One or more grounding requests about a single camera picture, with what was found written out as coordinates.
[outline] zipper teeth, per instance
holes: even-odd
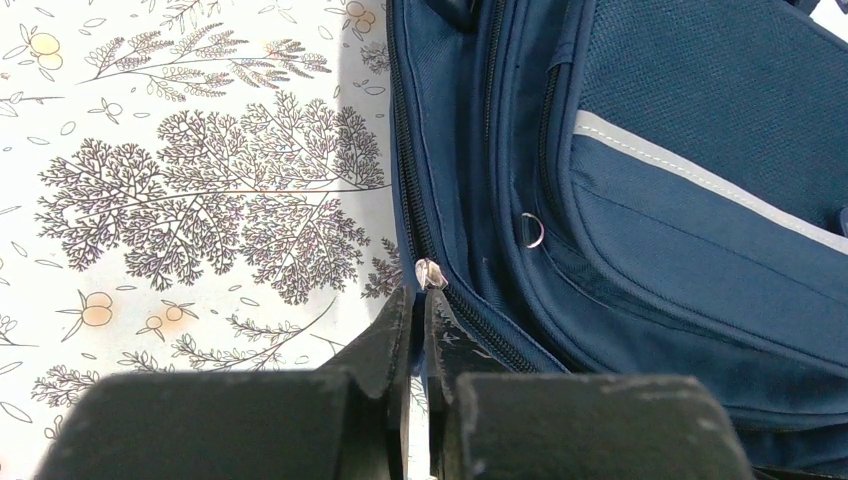
[[[551,105],[554,101],[556,93],[556,85],[559,80],[560,67],[557,65],[548,74],[548,85],[545,89],[545,103],[542,105],[541,126],[539,128],[539,176],[542,180],[542,189],[545,192],[548,204],[557,205],[556,197],[554,196],[553,186],[549,180],[550,172],[548,170],[548,125],[551,121]]]
[[[431,258],[438,263],[439,259],[437,258],[437,255],[435,255],[432,238],[430,238],[429,232],[424,230],[424,228],[426,228],[426,211],[424,209],[418,179],[416,178],[412,139],[409,131],[409,123],[407,121],[406,105],[404,103],[403,84],[400,78],[400,72],[398,71],[398,53],[397,45],[395,44],[394,17],[392,14],[392,4],[394,1],[397,0],[389,0],[386,3],[386,18],[388,19],[388,22],[386,22],[386,33],[389,46],[389,60],[391,64],[392,98],[395,112],[395,135],[398,142],[398,160],[400,164],[401,187],[403,193],[401,199],[402,215],[404,217],[404,224],[406,225],[409,251],[415,257]],[[495,16],[496,30],[500,29],[500,23],[503,19],[504,4],[505,0],[499,0]],[[497,43],[493,43],[495,43],[494,48],[496,53]],[[489,72],[491,74],[494,73],[493,64],[490,66]],[[487,115],[487,135],[488,128],[489,119]],[[466,302],[454,288],[448,285],[444,289],[444,294],[451,307],[466,320],[472,332],[486,341],[486,343],[489,344],[489,347],[494,350],[492,353],[502,357],[508,367],[517,372],[529,373],[537,371],[537,369],[527,359],[525,359],[515,347],[505,342],[504,339],[495,332],[491,325],[487,324],[484,319],[480,318],[480,315],[473,310],[468,302]]]
[[[498,45],[500,44],[501,27],[503,26],[503,16],[506,11],[506,1],[498,0],[495,5],[495,12],[492,18],[492,32],[489,40],[489,55],[486,61],[486,104],[483,109],[483,148],[484,152],[489,148],[489,130],[491,128],[492,117],[492,94],[495,88],[495,63],[498,56]],[[491,172],[486,171],[487,175],[491,176]]]
[[[808,429],[805,428],[758,428],[758,427],[733,427],[740,432],[761,432],[761,433],[798,433]]]

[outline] branch print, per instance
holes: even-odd
[[[82,373],[57,365],[47,371],[47,376],[35,380],[31,397],[39,402],[46,401],[51,407],[71,407],[98,380],[100,374],[97,372]]]
[[[362,63],[373,73],[382,75],[389,71],[389,48],[386,43],[372,42],[359,50]]]
[[[429,410],[427,407],[427,393],[424,391],[424,384],[421,381],[421,377],[412,377],[409,387],[412,399],[415,400],[418,409],[421,413],[427,413],[427,410]]]
[[[150,0],[150,2],[152,12],[156,0]],[[209,18],[214,14],[221,14],[221,0],[168,0],[168,4],[169,13],[162,16],[165,20],[159,26],[171,30],[175,25],[179,25],[181,33],[185,33],[186,23],[189,23],[192,28],[197,28],[199,16]]]
[[[63,97],[31,97],[24,96],[24,92],[15,92],[6,98],[0,98],[0,117],[17,117],[16,108],[21,102],[35,102],[44,105],[45,100],[56,100]]]
[[[365,291],[362,292],[362,298],[388,297],[403,279],[400,251],[397,245],[387,238],[384,238],[382,242],[383,249],[389,258],[388,260],[377,257],[371,259],[371,265],[376,273],[368,274],[368,283],[365,285]]]
[[[309,327],[318,323],[327,314],[335,301],[333,299],[327,305],[327,308],[305,327],[292,325],[288,321],[278,323],[276,327],[268,325],[258,326],[250,319],[242,321],[235,315],[227,318],[227,321],[230,322],[230,325],[236,332],[236,337],[245,337],[248,339],[248,342],[258,343],[263,340],[268,342],[268,345],[261,350],[255,348],[243,351],[236,348],[226,351],[218,349],[201,350],[197,347],[197,342],[194,338],[189,334],[185,334],[173,345],[175,351],[172,356],[188,357],[191,368],[195,370],[225,371],[231,370],[234,367],[254,371],[278,370],[286,363],[279,352],[282,346],[308,330]]]
[[[159,362],[147,352],[123,352],[123,360],[118,360],[119,365],[125,367],[133,367],[133,371],[137,373],[173,373],[174,365],[160,367]]]
[[[135,144],[86,139],[41,174],[41,236],[61,240],[86,270],[124,246],[127,272],[164,291],[192,285],[203,265],[229,272],[238,255],[289,304],[312,290],[344,291],[370,240],[331,194],[386,187],[376,136],[351,107],[247,105],[240,119],[183,111],[157,131],[156,158]]]
[[[32,347],[33,345],[23,345],[16,343],[9,338],[9,332],[18,326],[17,320],[12,320],[8,316],[0,315],[0,347]]]
[[[65,417],[63,417],[62,415],[56,415],[56,417],[53,418],[53,425],[44,429],[44,438],[54,441],[58,439],[59,434],[62,433],[63,421],[65,421]],[[48,447],[48,452],[53,450],[54,445],[54,443],[50,444],[50,447]]]
[[[82,83],[138,75],[147,79],[148,94],[185,102],[187,96],[224,96],[223,87],[234,78],[252,87],[277,90],[279,83],[289,81],[291,75],[314,78],[312,73],[330,73],[326,57],[306,52],[300,42],[291,39],[266,44],[261,56],[239,56],[239,47],[248,41],[231,38],[234,32],[219,31],[221,26],[207,25],[178,42],[162,39],[159,30],[129,40],[116,37],[85,57],[97,72]],[[165,49],[171,55],[167,61],[162,55]]]

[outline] stitching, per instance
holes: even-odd
[[[817,295],[819,295],[819,296],[822,296],[822,297],[824,297],[824,298],[827,298],[827,299],[829,299],[829,300],[832,300],[832,301],[834,301],[834,302],[836,302],[836,303],[838,303],[839,305],[842,305],[842,306],[844,306],[844,307],[848,307],[848,304],[846,304],[846,303],[845,303],[845,302],[843,302],[842,300],[840,300],[840,299],[838,299],[838,298],[834,298],[832,295],[828,295],[828,294],[826,294],[826,293],[820,292],[820,291],[819,291],[819,290],[817,290],[816,288],[812,287],[811,285],[807,285],[806,283],[804,283],[804,282],[802,282],[802,281],[798,280],[797,278],[794,278],[794,277],[792,277],[792,276],[790,276],[790,275],[787,275],[787,274],[785,274],[785,273],[783,273],[783,272],[781,272],[781,271],[779,271],[779,270],[776,270],[774,267],[770,267],[769,265],[767,265],[767,264],[765,264],[765,263],[762,263],[762,262],[760,262],[760,261],[758,261],[758,260],[755,260],[755,259],[753,259],[753,258],[750,258],[749,256],[744,255],[744,254],[742,254],[742,253],[739,253],[739,252],[737,252],[737,251],[735,251],[735,250],[733,250],[733,249],[730,249],[730,248],[728,248],[728,247],[726,247],[726,246],[724,246],[724,245],[722,245],[722,244],[720,244],[720,243],[716,243],[716,242],[714,242],[714,241],[712,241],[712,240],[709,240],[709,239],[707,239],[707,238],[704,238],[704,237],[702,237],[702,236],[700,236],[700,235],[697,235],[697,234],[695,234],[695,233],[692,233],[692,232],[686,231],[686,230],[684,230],[684,229],[682,229],[682,228],[679,228],[679,227],[676,227],[676,226],[674,226],[674,225],[672,225],[672,224],[670,224],[670,223],[666,223],[666,222],[664,222],[664,221],[662,221],[662,220],[660,220],[660,219],[658,219],[658,218],[655,218],[655,217],[653,217],[653,216],[651,216],[651,215],[649,215],[649,214],[647,214],[647,213],[645,213],[645,212],[641,212],[641,211],[639,211],[639,210],[637,210],[637,209],[635,209],[635,208],[633,208],[633,207],[630,207],[630,206],[628,206],[628,205],[624,205],[624,204],[621,204],[621,203],[619,203],[619,202],[616,202],[615,200],[611,200],[611,199],[606,198],[606,197],[604,197],[604,196],[602,196],[602,195],[598,195],[597,193],[593,192],[591,189],[589,189],[589,188],[587,188],[587,187],[585,187],[585,186],[583,186],[583,185],[580,185],[580,184],[575,183],[575,186],[576,186],[577,188],[580,188],[580,189],[581,189],[581,190],[583,190],[584,192],[588,193],[589,195],[592,195],[593,197],[599,198],[599,199],[601,199],[601,200],[603,200],[603,201],[605,201],[605,202],[609,202],[609,203],[611,203],[611,204],[613,204],[613,205],[615,205],[615,206],[618,206],[618,207],[623,208],[623,209],[625,209],[625,210],[631,211],[631,212],[633,212],[633,213],[635,213],[635,214],[637,214],[637,215],[640,215],[640,216],[642,216],[642,217],[644,217],[644,218],[647,218],[647,219],[652,220],[652,221],[654,221],[654,222],[656,222],[656,223],[659,223],[660,225],[663,225],[663,226],[665,226],[665,227],[671,228],[672,230],[674,230],[674,231],[676,231],[676,232],[680,232],[680,233],[682,233],[682,234],[684,234],[684,235],[688,235],[688,236],[690,236],[690,237],[692,237],[692,238],[698,239],[698,240],[700,240],[700,241],[702,241],[702,242],[704,242],[704,243],[707,243],[707,244],[709,244],[709,245],[712,245],[713,247],[716,247],[716,248],[719,248],[719,249],[721,249],[721,250],[724,250],[724,251],[725,251],[725,252],[727,252],[727,253],[730,253],[730,254],[732,254],[732,255],[735,255],[735,256],[737,256],[737,257],[739,257],[739,258],[741,258],[741,259],[743,259],[743,260],[745,260],[745,261],[751,262],[751,263],[753,263],[754,265],[757,265],[758,267],[764,268],[764,269],[768,270],[769,272],[772,272],[772,273],[774,273],[775,275],[778,275],[778,276],[780,276],[781,278],[786,279],[787,281],[790,281],[790,282],[792,282],[792,283],[794,283],[794,284],[796,284],[796,285],[798,285],[798,286],[801,286],[801,287],[803,287],[803,288],[805,288],[805,289],[807,289],[807,290],[811,291],[812,293],[815,293],[815,294],[817,294]],[[649,290],[647,287],[645,287],[644,285],[642,285],[640,282],[637,282],[636,280],[633,280],[633,282],[634,282],[634,283],[637,283],[640,287],[643,287],[643,288],[645,288],[646,290]],[[684,307],[684,306],[682,306],[682,305],[680,305],[680,306],[681,306],[681,307],[683,307],[683,308],[686,308],[687,310],[690,310],[690,311],[692,311],[693,313],[696,313],[696,314],[698,314],[698,315],[706,316],[706,315],[704,315],[704,313],[702,313],[702,312],[700,312],[700,311],[691,310],[691,309],[689,309],[688,307]]]
[[[577,185],[577,184],[575,184],[575,185],[576,185],[578,188],[580,188],[580,189],[582,189],[583,191],[585,191],[586,193],[588,193],[589,195],[595,196],[595,197],[597,197],[597,198],[599,198],[599,199],[601,199],[601,200],[604,200],[604,201],[610,202],[610,203],[612,203],[612,204],[614,204],[614,205],[618,205],[618,206],[619,206],[619,207],[621,207],[621,208],[626,208],[626,209],[628,209],[628,210],[634,211],[635,213],[641,214],[640,212],[637,212],[637,211],[633,210],[633,209],[632,209],[632,208],[630,208],[630,207],[627,207],[627,206],[625,206],[625,205],[618,204],[618,203],[616,203],[616,202],[614,202],[614,201],[612,201],[612,200],[610,200],[610,199],[608,199],[608,198],[604,198],[604,197],[602,197],[602,196],[598,195],[597,193],[592,192],[591,190],[589,190],[589,189],[588,189],[588,188],[586,188],[586,187],[583,187],[583,186],[580,186],[580,185]],[[576,208],[577,208],[577,210],[578,210],[578,216],[579,216],[579,217],[580,217],[580,219],[581,219],[580,221],[581,221],[581,223],[583,224],[583,231],[584,231],[584,232],[585,232],[585,234],[588,236],[588,241],[589,241],[589,243],[592,245],[592,249],[594,250],[595,255],[597,255],[597,256],[600,258],[601,263],[602,263],[602,264],[604,264],[604,265],[606,265],[607,267],[611,268],[611,269],[612,269],[612,270],[613,270],[616,274],[620,275],[620,276],[621,276],[622,278],[624,278],[625,280],[627,280],[627,281],[632,282],[633,284],[635,284],[635,285],[636,285],[636,287],[638,287],[639,289],[642,289],[642,290],[644,290],[645,292],[647,292],[647,293],[649,293],[650,295],[652,295],[652,298],[656,298],[657,300],[659,300],[659,301],[660,301],[660,302],[662,302],[663,304],[670,304],[670,305],[671,305],[671,306],[673,306],[673,307],[676,307],[676,308],[682,309],[682,310],[684,310],[684,311],[685,311],[687,314],[689,314],[689,315],[696,315],[696,316],[699,316],[699,317],[702,317],[702,318],[706,318],[706,319],[708,319],[708,320],[712,320],[714,323],[717,323],[717,324],[720,324],[720,325],[724,326],[726,329],[728,329],[729,331],[731,331],[731,332],[733,332],[733,333],[729,333],[729,334],[728,334],[727,332],[721,332],[721,331],[717,331],[717,333],[722,334],[722,335],[727,335],[729,338],[731,338],[731,339],[733,339],[733,340],[737,340],[737,341],[740,341],[740,342],[743,342],[743,343],[748,343],[748,344],[750,345],[750,342],[748,341],[748,339],[746,339],[746,338],[744,338],[744,337],[740,337],[740,336],[738,336],[738,335],[734,336],[734,333],[735,333],[735,332],[742,332],[742,333],[744,333],[744,334],[746,334],[746,335],[749,335],[749,336],[751,336],[751,337],[755,338],[756,340],[760,340],[760,341],[762,341],[762,342],[766,342],[766,343],[771,343],[771,344],[773,344],[773,345],[778,345],[778,346],[783,347],[783,348],[785,348],[785,349],[787,349],[787,350],[789,350],[789,351],[791,351],[791,352],[798,353],[798,354],[801,354],[801,355],[803,355],[803,356],[813,358],[813,359],[818,360],[818,361],[820,361],[820,362],[827,363],[828,365],[836,365],[836,366],[838,366],[838,367],[840,367],[840,368],[843,368],[843,369],[844,369],[844,368],[848,368],[848,363],[842,363],[841,361],[839,361],[839,360],[834,360],[833,358],[830,358],[830,357],[823,357],[823,356],[821,356],[821,355],[819,355],[819,354],[817,354],[817,353],[814,353],[814,352],[807,352],[807,351],[801,350],[801,349],[799,349],[798,347],[796,347],[796,346],[794,346],[794,345],[791,345],[791,344],[788,344],[788,343],[783,343],[783,342],[778,341],[778,340],[775,340],[775,339],[773,339],[773,338],[771,338],[771,337],[769,337],[769,336],[766,336],[766,334],[760,334],[760,333],[756,333],[756,332],[753,332],[753,331],[749,331],[749,330],[744,329],[744,328],[740,328],[739,326],[737,326],[737,325],[733,325],[733,324],[731,324],[731,323],[728,323],[728,321],[722,320],[722,319],[721,319],[721,318],[719,318],[719,317],[712,317],[712,316],[710,316],[710,315],[707,315],[707,314],[701,313],[701,312],[696,311],[696,310],[694,310],[694,309],[692,309],[692,308],[690,308],[690,307],[688,307],[688,306],[681,305],[681,304],[677,303],[677,302],[676,302],[676,301],[674,301],[674,300],[671,300],[671,299],[665,298],[665,297],[664,297],[664,296],[662,296],[661,294],[658,294],[658,293],[656,293],[656,292],[652,291],[650,288],[648,288],[648,287],[646,287],[645,285],[643,285],[643,284],[642,284],[642,282],[641,282],[640,280],[634,279],[634,278],[630,277],[629,275],[625,274],[624,272],[622,272],[621,270],[619,270],[618,266],[617,266],[617,265],[615,265],[615,264],[613,264],[612,262],[610,262],[610,261],[609,261],[609,259],[607,258],[607,256],[605,255],[605,253],[604,253],[604,252],[601,252],[601,251],[599,250],[599,247],[597,247],[597,242],[595,241],[595,238],[593,237],[592,232],[590,232],[590,231],[586,228],[586,222],[583,220],[583,218],[584,218],[584,217],[583,217],[583,214],[580,212],[580,205],[579,205],[579,202],[578,202],[578,203],[576,203],[575,205],[576,205]],[[702,239],[702,238],[700,238],[700,237],[698,237],[698,236],[696,236],[696,235],[692,235],[692,236],[693,236],[694,238],[699,239],[699,240],[706,241],[706,240],[704,240],[704,239]],[[814,292],[814,293],[818,293],[818,294],[820,294],[820,295],[821,295],[821,292],[818,292],[818,291],[816,291],[816,290],[813,290],[813,292]],[[666,308],[665,306],[661,306],[661,307],[659,307],[659,308],[667,310],[667,308]],[[669,313],[671,313],[672,315],[678,315],[678,314],[677,314],[677,313],[675,313],[675,312],[669,312]],[[751,345],[751,346],[752,346],[752,347],[754,347],[754,348],[759,348],[759,346],[756,346],[756,345]],[[793,359],[792,357],[790,357],[790,356],[788,356],[788,355],[785,355],[785,354],[782,354],[782,353],[780,353],[780,352],[775,352],[775,353],[773,353],[773,354],[774,354],[774,355],[777,355],[777,356],[780,356],[780,357],[788,358],[788,359],[790,359],[790,360],[799,361],[798,359]]]
[[[833,241],[833,240],[831,240],[830,238],[827,238],[827,237],[822,236],[821,234],[819,234],[819,233],[818,233],[818,232],[816,232],[815,230],[811,230],[811,229],[809,229],[809,228],[807,228],[807,227],[805,227],[805,226],[803,226],[803,225],[800,225],[800,224],[798,224],[798,223],[795,223],[795,222],[792,222],[792,221],[787,221],[787,220],[785,220],[785,219],[782,219],[782,218],[776,217],[776,216],[774,216],[774,215],[773,215],[773,214],[771,214],[771,213],[763,212],[763,211],[762,211],[762,209],[758,208],[758,207],[757,207],[757,206],[756,206],[753,202],[751,202],[750,200],[748,200],[748,199],[746,199],[746,198],[744,198],[744,197],[741,197],[741,196],[737,195],[736,193],[733,193],[733,192],[731,192],[730,190],[728,190],[728,189],[726,189],[726,188],[724,188],[724,187],[722,187],[722,186],[720,186],[720,185],[717,185],[717,184],[715,184],[715,183],[713,183],[713,182],[710,182],[709,180],[707,180],[707,179],[705,179],[705,178],[703,178],[703,177],[699,176],[699,175],[698,175],[698,174],[696,174],[696,173],[693,173],[693,172],[691,172],[691,171],[687,170],[687,169],[686,169],[686,168],[684,168],[684,167],[681,167],[681,166],[679,166],[679,165],[677,165],[677,164],[674,164],[674,163],[672,163],[672,162],[669,162],[668,160],[663,160],[662,158],[655,157],[655,156],[653,156],[653,155],[651,155],[651,154],[649,154],[649,153],[646,153],[646,152],[643,152],[643,151],[639,150],[638,148],[635,148],[635,147],[632,147],[632,146],[630,146],[630,145],[627,145],[626,143],[623,143],[623,142],[621,142],[621,141],[619,141],[619,140],[616,140],[615,138],[610,137],[609,135],[607,135],[607,134],[605,134],[604,132],[601,132],[600,130],[597,130],[597,129],[595,129],[595,128],[592,128],[592,127],[589,127],[589,126],[586,126],[586,125],[577,125],[577,127],[578,127],[578,128],[580,128],[580,129],[582,129],[582,130],[587,130],[587,131],[589,131],[589,132],[591,132],[591,133],[595,134],[596,136],[602,137],[602,138],[604,138],[604,139],[606,139],[606,140],[608,140],[608,141],[610,141],[610,142],[612,142],[612,143],[615,143],[616,145],[619,145],[619,146],[621,146],[622,148],[625,148],[625,149],[627,149],[627,150],[630,150],[631,152],[634,152],[634,153],[636,153],[637,155],[640,155],[640,156],[642,156],[642,157],[645,157],[645,158],[647,158],[647,159],[653,160],[653,161],[655,161],[655,162],[659,162],[659,163],[661,163],[661,164],[663,164],[663,165],[665,165],[665,166],[667,166],[667,167],[670,167],[670,168],[672,168],[672,169],[674,169],[674,170],[676,170],[676,171],[680,172],[683,176],[685,176],[685,177],[687,177],[687,178],[689,178],[689,179],[691,179],[691,180],[694,180],[694,181],[695,181],[695,182],[697,182],[697,183],[700,183],[700,184],[704,185],[704,186],[705,186],[707,189],[709,189],[709,190],[717,191],[717,192],[721,192],[721,193],[723,193],[726,197],[733,198],[733,199],[734,199],[737,203],[740,203],[740,204],[742,204],[742,205],[744,205],[744,206],[748,207],[748,209],[750,209],[750,210],[752,210],[752,211],[756,212],[757,214],[759,214],[759,215],[761,215],[761,216],[763,216],[763,217],[768,218],[769,220],[771,220],[771,221],[773,221],[773,222],[775,222],[775,223],[777,223],[777,224],[783,225],[784,227],[787,227],[787,228],[789,228],[790,230],[794,230],[795,232],[800,233],[800,234],[804,235],[804,236],[805,236],[805,237],[807,237],[807,238],[810,238],[810,239],[815,240],[815,241],[817,241],[817,242],[819,242],[819,243],[822,243],[822,244],[824,244],[824,245],[827,245],[827,246],[829,246],[829,247],[833,248],[834,250],[837,250],[837,251],[842,252],[842,253],[846,253],[846,252],[845,252],[845,248],[844,248],[844,246],[843,246],[843,245],[840,245],[840,244],[838,244],[838,243],[834,242],[834,241]]]
[[[568,250],[568,251],[570,251],[571,253],[574,253],[574,254],[582,255],[579,252],[576,252],[571,247],[569,247],[567,244],[563,243],[559,239],[559,237],[557,237],[556,233],[551,232],[551,235],[554,238],[557,238],[558,241],[556,242],[556,244],[559,248],[563,248],[563,249]],[[560,255],[555,254],[551,250],[551,247],[547,246],[545,244],[542,245],[542,249],[543,249],[543,252],[545,253],[546,259],[548,260],[548,262],[550,262],[554,272],[556,272],[556,274],[564,282],[572,283],[569,280],[569,277],[567,275],[565,275],[565,273],[563,273],[561,268],[559,268],[560,262],[558,260],[554,259],[555,256],[560,257]],[[617,303],[617,302],[613,303],[613,302],[609,302],[607,300],[604,300],[601,297],[597,297],[598,292],[590,292],[588,290],[588,288],[589,288],[588,286],[584,288],[582,285],[580,285],[580,286],[578,286],[578,288],[576,288],[576,290],[578,292],[580,292],[581,295],[583,295],[587,299],[589,299],[590,301],[598,303],[599,305],[603,305],[604,307],[610,308],[612,310],[620,309],[622,312],[624,312],[625,314],[627,314],[627,315],[629,315],[633,318],[639,319],[639,320],[646,322],[646,323],[651,323],[651,324],[653,324],[653,325],[655,325],[655,326],[657,326],[661,329],[670,330],[670,331],[677,333],[677,334],[692,335],[692,336],[696,336],[696,337],[703,338],[703,339],[706,339],[706,340],[711,340],[711,341],[714,341],[714,342],[721,342],[721,343],[724,343],[726,345],[729,345],[729,346],[736,348],[736,349],[739,349],[739,350],[750,350],[750,351],[754,351],[754,352],[765,354],[765,355],[771,355],[771,356],[774,356],[774,357],[779,357],[783,360],[787,359],[787,357],[785,357],[785,356],[780,356],[780,355],[777,355],[777,354],[775,354],[771,351],[764,350],[764,349],[761,349],[761,348],[757,348],[754,345],[744,344],[744,342],[739,342],[738,340],[732,339],[732,338],[730,338],[726,335],[723,335],[719,332],[712,331],[710,333],[712,333],[713,335],[717,335],[717,336],[710,336],[710,335],[707,335],[707,334],[704,334],[704,333],[699,333],[699,332],[695,332],[695,331],[691,331],[691,330],[686,330],[686,329],[683,329],[683,328],[673,327],[671,325],[662,323],[660,321],[653,320],[653,319],[649,318],[648,316],[642,314],[641,312],[637,311],[638,309],[640,309],[642,307],[634,305],[632,303],[632,300],[629,299],[629,298],[625,298],[625,296],[623,294],[617,294],[617,293],[612,293],[612,292],[603,292],[604,294],[609,295],[613,299],[617,299],[617,300],[620,300],[622,302],[622,303]],[[664,312],[661,312],[661,314],[666,319],[669,319],[669,320],[672,319],[672,317],[669,317]],[[603,364],[601,362],[598,362],[598,363],[603,365],[604,368],[606,368],[609,371],[614,370],[613,368],[611,368],[610,366],[608,366],[606,364]],[[755,408],[755,407],[752,407],[752,406],[749,406],[749,405],[726,404],[726,403],[722,403],[722,405],[724,406],[724,408],[726,408],[728,410],[738,410],[740,412],[745,412],[745,413],[748,413],[748,412],[770,413],[770,414],[777,414],[777,415],[781,415],[781,416],[784,416],[784,417],[790,417],[790,418],[812,417],[812,416],[815,416],[815,417],[830,417],[830,416],[845,415],[846,413],[848,413],[848,411],[844,411],[844,412],[843,411],[840,411],[840,412],[793,412],[793,411],[787,411],[787,410],[781,410],[781,409]]]

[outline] zipper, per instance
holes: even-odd
[[[391,66],[391,86],[392,86],[392,103],[395,120],[395,138],[397,141],[398,167],[401,182],[401,215],[406,226],[406,240],[409,252],[415,258],[432,259],[439,261],[436,254],[435,245],[427,229],[426,210],[424,201],[421,195],[421,188],[418,185],[418,178],[415,169],[415,158],[412,147],[412,136],[409,130],[409,120],[407,118],[406,102],[403,93],[403,83],[400,78],[400,69],[398,66],[398,52],[395,43],[394,32],[394,16],[392,14],[392,5],[398,0],[389,0],[386,2],[386,18],[387,23],[387,40],[389,47],[389,64]],[[492,43],[489,47],[489,71],[487,76],[487,93],[491,92],[493,77],[494,77],[494,56],[497,54],[497,38],[500,34],[500,28],[503,23],[503,11],[505,9],[505,0],[498,0],[495,7],[494,32]],[[489,118],[488,111],[491,105],[486,106],[486,137],[488,138]],[[450,285],[444,286],[444,295],[448,303],[454,310],[454,313],[464,320],[465,326],[469,328],[477,338],[482,339],[486,346],[492,350],[496,357],[499,357],[507,367],[515,372],[533,373],[537,369],[531,364],[513,345],[509,344],[504,338],[499,335],[491,324],[486,322],[486,319],[477,312],[463,296]]]
[[[739,432],[752,432],[752,433],[798,433],[804,432],[807,430],[812,430],[811,428],[762,428],[762,427],[737,427],[734,426]]]
[[[548,124],[551,121],[551,109],[553,108],[554,95],[556,94],[556,85],[559,80],[560,66],[557,65],[548,73],[548,84],[545,87],[545,100],[542,104],[541,126],[539,127],[539,176],[542,181],[542,190],[544,190],[545,199],[548,205],[556,208],[559,202],[554,195],[553,185],[550,181],[550,172],[548,169]]]

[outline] floral tablecloth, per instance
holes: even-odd
[[[375,317],[384,24],[382,0],[0,0],[0,478],[99,378],[314,368]]]

